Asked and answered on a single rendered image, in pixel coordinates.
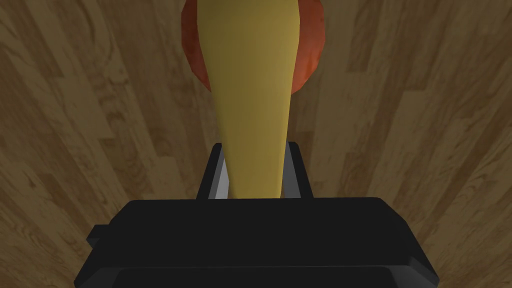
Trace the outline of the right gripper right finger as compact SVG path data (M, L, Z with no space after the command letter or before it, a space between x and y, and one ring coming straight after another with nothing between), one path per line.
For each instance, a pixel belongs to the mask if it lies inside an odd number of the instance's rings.
M286 143L282 185L286 199L314 198L300 148L293 141Z

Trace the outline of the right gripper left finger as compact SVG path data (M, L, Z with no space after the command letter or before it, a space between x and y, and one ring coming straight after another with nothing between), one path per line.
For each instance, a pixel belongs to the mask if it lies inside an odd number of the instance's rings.
M210 152L196 199L228 199L229 176L221 143L215 143Z

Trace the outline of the yellow banana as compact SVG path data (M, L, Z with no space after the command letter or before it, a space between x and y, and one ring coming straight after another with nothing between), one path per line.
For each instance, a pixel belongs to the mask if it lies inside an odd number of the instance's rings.
M197 0L198 36L236 198L278 198L299 44L298 0Z

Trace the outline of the red apple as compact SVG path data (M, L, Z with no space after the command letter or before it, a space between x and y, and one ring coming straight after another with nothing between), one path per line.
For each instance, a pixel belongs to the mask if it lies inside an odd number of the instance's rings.
M299 91L317 69L325 44L324 8L321 0L298 0L299 43L291 93ZM186 0L181 11L181 45L192 73L211 91L200 47L197 0Z

